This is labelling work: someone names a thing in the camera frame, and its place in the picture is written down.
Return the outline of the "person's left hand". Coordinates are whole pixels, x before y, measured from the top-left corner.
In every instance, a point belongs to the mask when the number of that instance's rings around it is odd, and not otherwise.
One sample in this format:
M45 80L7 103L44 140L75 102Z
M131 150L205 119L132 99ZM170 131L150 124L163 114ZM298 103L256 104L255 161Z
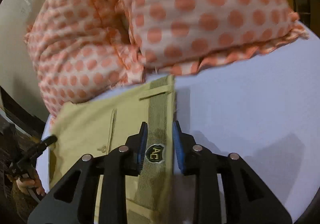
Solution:
M28 189L32 188L35 188L37 195L44 196L46 194L36 169L34 169L34 178L18 178L16 184L18 189L24 194L28 195Z

